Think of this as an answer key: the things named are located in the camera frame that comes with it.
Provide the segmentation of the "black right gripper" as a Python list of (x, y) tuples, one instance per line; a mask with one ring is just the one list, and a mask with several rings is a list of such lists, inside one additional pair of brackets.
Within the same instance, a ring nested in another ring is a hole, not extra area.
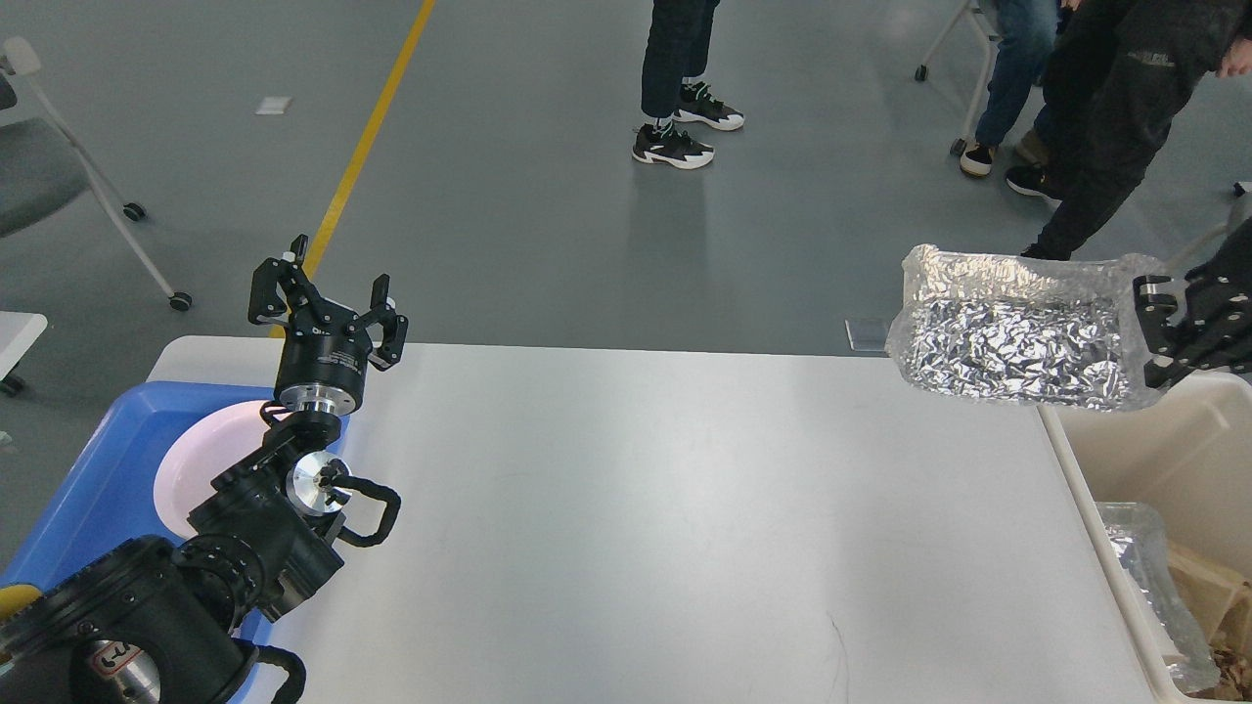
[(1146, 362), (1146, 387), (1168, 390), (1194, 370), (1229, 367), (1234, 375), (1249, 373), (1249, 276), (1251, 222), (1243, 220), (1212, 258), (1184, 276), (1184, 314), (1174, 324), (1171, 317), (1179, 312), (1179, 298), (1168, 286), (1176, 281), (1136, 277), (1133, 304), (1141, 334), (1154, 358), (1167, 358), (1164, 365)]

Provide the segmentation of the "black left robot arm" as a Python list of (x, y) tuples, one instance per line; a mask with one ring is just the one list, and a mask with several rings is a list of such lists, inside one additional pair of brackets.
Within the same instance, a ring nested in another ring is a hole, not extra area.
[(285, 671), (274, 701), (303, 695), (294, 651), (235, 631), (323, 588), (343, 566), (336, 541), (389, 536), (399, 494), (354, 476), (331, 443), (363, 405), (367, 370), (398, 365), (408, 328), (388, 276), (364, 312), (323, 297), (303, 268), (308, 246), (295, 237), (250, 281), (250, 323), (285, 333), (260, 446), (212, 480), (189, 512), (192, 540), (121, 541), (3, 621), (5, 703), (227, 703), (259, 664)]

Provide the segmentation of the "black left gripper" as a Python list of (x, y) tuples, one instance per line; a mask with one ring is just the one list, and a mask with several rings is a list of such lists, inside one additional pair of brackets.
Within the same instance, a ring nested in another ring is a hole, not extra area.
[[(279, 257), (264, 259), (250, 277), (245, 319), (285, 329), (274, 397), (288, 410), (310, 398), (326, 400), (327, 412), (347, 416), (364, 402), (367, 362), (392, 370), (402, 358), (409, 319), (394, 311), (389, 276), (373, 281), (371, 308), (357, 314), (346, 306), (319, 297), (303, 269), (308, 236), (290, 241)], [(354, 318), (354, 333), (344, 326)], [(379, 327), (381, 342), (368, 334)]]

